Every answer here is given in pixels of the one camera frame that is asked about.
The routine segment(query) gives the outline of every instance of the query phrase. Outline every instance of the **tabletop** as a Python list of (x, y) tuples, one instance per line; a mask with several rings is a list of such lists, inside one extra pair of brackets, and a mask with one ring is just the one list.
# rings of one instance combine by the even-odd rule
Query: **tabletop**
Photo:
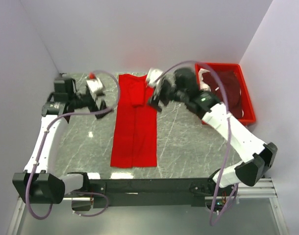
[[(86, 74), (68, 76), (76, 79), (79, 91), (84, 91)], [(106, 87), (104, 99), (111, 106), (117, 95), (116, 85), (108, 75), (98, 77)], [(88, 109), (77, 112), (88, 112)], [(224, 138), (212, 127), (202, 125), (183, 104), (171, 102), (157, 115), (157, 167), (110, 167), (115, 122), (116, 110), (101, 120), (96, 120), (93, 115), (71, 117), (59, 146), (56, 176), (85, 171), (102, 179), (195, 178), (208, 177), (222, 165), (226, 149)], [(238, 153), (232, 149), (226, 166), (239, 161)]]

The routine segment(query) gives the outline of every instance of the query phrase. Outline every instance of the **purple hose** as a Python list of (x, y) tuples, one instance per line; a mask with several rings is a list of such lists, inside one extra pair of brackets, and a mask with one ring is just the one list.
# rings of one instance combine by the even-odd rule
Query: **purple hose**
[[(216, 83), (218, 84), (218, 87), (223, 95), (223, 100), (224, 100), (224, 104), (226, 106), (226, 112), (227, 114), (229, 113), (229, 106), (228, 106), (228, 98), (227, 98), (227, 94), (226, 94), (226, 91), (224, 89), (224, 85), (223, 83), (221, 82), (220, 78), (218, 77), (217, 73), (207, 64), (205, 63), (201, 63), (199, 61), (194, 61), (194, 60), (188, 60), (188, 61), (183, 61), (183, 62), (180, 62), (174, 66), (172, 66), (171, 68), (169, 68), (168, 70), (164, 71), (157, 79), (156, 81), (158, 81), (159, 79), (161, 79), (166, 73), (168, 73), (169, 71), (171, 71), (172, 69), (174, 69), (175, 67), (178, 67), (179, 65), (182, 65), (182, 64), (199, 64), (201, 66), (203, 66), (205, 69), (209, 70), (211, 75), (214, 77)], [(217, 216), (217, 218), (215, 219), (215, 221), (213, 222), (213, 212), (214, 212), (214, 208), (215, 208), (215, 203), (216, 203), (216, 197), (217, 197), (217, 194), (218, 194), (218, 190), (219, 190), (219, 185), (220, 185), (220, 181), (221, 181), (221, 178), (222, 178), (222, 175), (223, 175), (223, 171), (224, 171), (224, 168), (226, 166), (226, 163), (227, 163), (227, 159), (228, 159), (228, 156), (229, 156), (229, 151), (230, 151), (230, 148), (231, 148), (231, 124), (230, 124), (230, 118), (227, 118), (227, 122), (228, 122), (228, 139), (227, 139), (227, 148), (226, 148), (226, 153), (224, 155), (224, 162), (222, 164), (222, 167), (220, 168), (220, 171), (219, 171), (219, 175), (218, 175), (218, 179), (217, 179), (217, 183), (216, 183), (216, 186), (215, 186), (215, 191), (214, 191), (214, 197), (213, 197), (213, 200), (212, 200), (212, 206), (211, 206), (211, 210), (210, 210), (210, 216), (209, 216), (209, 223), (211, 226), (214, 226), (217, 221), (221, 218), (222, 214), (230, 208), (231, 204), (228, 206), (228, 202), (230, 201), (231, 197), (233, 196), (234, 193), (237, 194), (238, 192), (238, 185), (236, 184), (234, 186), (234, 189), (233, 191), (231, 192), (228, 200), (226, 201), (223, 209), (221, 210), (221, 212), (219, 213), (219, 215)]]
[(106, 197), (104, 194), (101, 194), (101, 193), (98, 193), (98, 192), (78, 192), (78, 191), (74, 191), (74, 192), (81, 193), (81, 194), (101, 196), (101, 197), (103, 197), (103, 198), (106, 199), (106, 205), (105, 205), (105, 207), (101, 211), (99, 211), (99, 212), (97, 212), (95, 214), (80, 214), (77, 211), (75, 211), (75, 214), (78, 214), (78, 215), (83, 216), (83, 217), (94, 217), (96, 215), (99, 215), (99, 214), (103, 213), (108, 208), (108, 206), (109, 206), (108, 197)]
[[(91, 112), (91, 113), (67, 113), (67, 114), (62, 114), (58, 117), (56, 117), (52, 122), (49, 123), (49, 125), (47, 126), (47, 130), (44, 132), (44, 135), (43, 135), (43, 138), (42, 138), (42, 141), (41, 141), (41, 144), (40, 144), (40, 148), (37, 152), (37, 155), (36, 155), (36, 158), (35, 158), (35, 164), (32, 168), (32, 172), (28, 178), (28, 181), (27, 181), (27, 185), (26, 185), (26, 191), (25, 191), (25, 203), (26, 203), (26, 206), (27, 206), (27, 209), (28, 211), (30, 212), (30, 214), (36, 218), (36, 219), (39, 219), (39, 220), (42, 220), (42, 219), (46, 219), (50, 212), (51, 212), (51, 209), (52, 209), (52, 204), (50, 205), (50, 208), (49, 208), (49, 211), (47, 212), (46, 215), (44, 216), (38, 216), (37, 214), (35, 214), (35, 212), (33, 211), (32, 207), (31, 207), (31, 204), (30, 204), (30, 198), (29, 198), (29, 192), (30, 192), (30, 188), (31, 188), (31, 184), (32, 184), (32, 179), (33, 179), (33, 175), (35, 174), (36, 172), (36, 168), (37, 168), (37, 165), (38, 165), (38, 161), (40, 160), (40, 157), (41, 157), (41, 153), (42, 153), (42, 150), (44, 148), (44, 144), (45, 144), (45, 140), (46, 140), (46, 137), (47, 137), (47, 134), (50, 130), (50, 128), (52, 127), (52, 125), (58, 121), (59, 119), (63, 118), (63, 117), (68, 117), (68, 116), (75, 116), (75, 115), (83, 115), (83, 116), (86, 116), (86, 115), (100, 115), (100, 114), (107, 114), (109, 112), (111, 112), (112, 110), (115, 109), (115, 107), (117, 106), (118, 102), (119, 102), (119, 98), (120, 98), (120, 87), (119, 87), (119, 83), (117, 81), (117, 79), (114, 77), (114, 75), (112, 75), (111, 73), (108, 73), (106, 71), (102, 71), (102, 70), (95, 70), (93, 71), (94, 74), (99, 74), (99, 73), (105, 73), (107, 74), (108, 76), (110, 76), (114, 82), (116, 83), (117, 85), (117, 88), (118, 88), (118, 95), (117, 95), (117, 99), (115, 101), (115, 104), (113, 106), (111, 106), (110, 108), (106, 108), (104, 110), (100, 110), (100, 111), (97, 111), (97, 112)], [(108, 207), (108, 198), (106, 196), (104, 196), (107, 200), (107, 204), (106, 204), (106, 207), (105, 209)]]

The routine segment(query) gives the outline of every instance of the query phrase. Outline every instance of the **purple cable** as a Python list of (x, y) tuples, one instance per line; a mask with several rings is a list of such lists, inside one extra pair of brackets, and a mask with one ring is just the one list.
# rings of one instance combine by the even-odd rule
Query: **purple cable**
[[(227, 114), (229, 114), (229, 106), (228, 106), (228, 98), (227, 98), (227, 94), (226, 94), (226, 91), (224, 89), (224, 85), (223, 83), (221, 82), (220, 78), (218, 77), (217, 73), (207, 64), (205, 63), (201, 63), (199, 61), (195, 61), (195, 60), (187, 60), (187, 61), (183, 61), (183, 62), (180, 62), (174, 66), (172, 66), (171, 68), (167, 69), (166, 71), (164, 71), (157, 79), (156, 79), (156, 82), (161, 79), (163, 76), (165, 76), (170, 70), (174, 69), (175, 67), (178, 67), (179, 65), (182, 65), (182, 64), (199, 64), (200, 66), (203, 66), (205, 69), (209, 70), (211, 75), (214, 77), (216, 83), (218, 84), (218, 87), (222, 93), (222, 96), (223, 96), (223, 100), (224, 100), (224, 104), (226, 106), (226, 112)], [(226, 153), (224, 155), (224, 162), (222, 164), (222, 167), (220, 168), (220, 171), (219, 171), (219, 175), (218, 175), (218, 179), (217, 179), (217, 183), (216, 183), (216, 186), (215, 186), (215, 191), (214, 191), (214, 197), (213, 197), (213, 200), (212, 200), (212, 206), (211, 206), (211, 210), (210, 210), (210, 216), (209, 216), (209, 223), (211, 226), (214, 226), (218, 220), (221, 218), (222, 214), (230, 208), (231, 204), (229, 205), (229, 207), (227, 207), (228, 205), (228, 202), (230, 201), (231, 197), (233, 196), (233, 194), (235, 193), (235, 196), (233, 198), (233, 201), (236, 199), (236, 195), (238, 193), (238, 185), (236, 184), (234, 186), (234, 189), (233, 191), (231, 192), (228, 200), (226, 201), (223, 209), (221, 210), (221, 212), (219, 213), (219, 215), (217, 216), (217, 218), (215, 219), (215, 221), (213, 222), (213, 212), (214, 212), (214, 209), (215, 209), (215, 203), (216, 203), (216, 197), (217, 197), (217, 194), (218, 194), (218, 190), (219, 190), (219, 185), (220, 185), (220, 181), (221, 181), (221, 178), (222, 178), (222, 175), (223, 175), (223, 171), (224, 171), (224, 168), (226, 166), (226, 163), (227, 163), (227, 159), (228, 159), (228, 156), (229, 156), (229, 152), (230, 152), (230, 148), (231, 148), (231, 124), (230, 124), (230, 118), (227, 118), (227, 122), (228, 122), (228, 138), (227, 138), (227, 148), (226, 148)]]
[(108, 208), (108, 206), (109, 206), (108, 197), (106, 197), (104, 194), (101, 194), (101, 193), (98, 193), (98, 192), (78, 192), (78, 191), (73, 191), (73, 192), (75, 192), (75, 193), (81, 193), (81, 194), (88, 194), (88, 195), (102, 196), (103, 198), (106, 199), (106, 205), (105, 205), (105, 207), (101, 211), (99, 211), (99, 212), (97, 212), (95, 214), (81, 214), (81, 213), (75, 211), (75, 214), (77, 214), (77, 215), (80, 215), (80, 216), (83, 216), (83, 217), (94, 217), (96, 215), (99, 215), (99, 214), (103, 213)]
[(44, 135), (43, 135), (43, 138), (42, 138), (42, 141), (41, 141), (41, 144), (40, 144), (40, 148), (38, 149), (38, 152), (37, 152), (37, 155), (36, 155), (36, 158), (35, 158), (35, 164), (32, 168), (32, 172), (28, 178), (28, 181), (27, 181), (27, 185), (26, 185), (26, 191), (25, 191), (25, 204), (27, 206), (27, 209), (28, 211), (30, 212), (30, 214), (35, 218), (35, 219), (39, 219), (39, 220), (42, 220), (42, 219), (46, 219), (50, 212), (51, 212), (51, 209), (52, 209), (52, 204), (50, 205), (50, 208), (49, 208), (49, 211), (47, 212), (46, 215), (44, 216), (38, 216), (37, 214), (35, 214), (35, 212), (33, 211), (32, 207), (31, 207), (31, 204), (30, 204), (30, 198), (29, 198), (29, 192), (30, 192), (30, 188), (31, 188), (31, 184), (32, 184), (32, 179), (33, 179), (33, 175), (35, 174), (36, 172), (36, 168), (37, 168), (37, 165), (38, 165), (38, 161), (40, 160), (40, 157), (41, 157), (41, 153), (42, 153), (42, 150), (44, 148), (44, 144), (45, 144), (45, 140), (46, 140), (46, 137), (47, 137), (47, 134), (50, 130), (50, 128), (52, 127), (52, 125), (58, 121), (59, 119), (63, 118), (63, 117), (68, 117), (68, 116), (78, 116), (78, 115), (82, 115), (82, 116), (87, 116), (87, 115), (100, 115), (100, 114), (107, 114), (111, 111), (113, 111), (115, 109), (115, 107), (117, 106), (118, 102), (119, 102), (119, 98), (120, 98), (120, 87), (119, 87), (119, 83), (117, 81), (117, 79), (115, 78), (114, 75), (112, 75), (111, 73), (108, 73), (106, 71), (102, 71), (102, 70), (95, 70), (93, 71), (94, 74), (99, 74), (99, 73), (104, 73), (104, 74), (107, 74), (108, 76), (110, 76), (114, 82), (116, 83), (117, 85), (117, 88), (118, 88), (118, 95), (117, 95), (117, 99), (115, 101), (115, 104), (113, 106), (111, 106), (110, 108), (106, 108), (104, 110), (99, 110), (99, 111), (96, 111), (96, 112), (91, 112), (91, 113), (67, 113), (67, 114), (62, 114), (58, 117), (56, 117), (52, 122), (49, 123), (49, 125), (47, 126), (47, 129), (46, 131), (44, 132)]

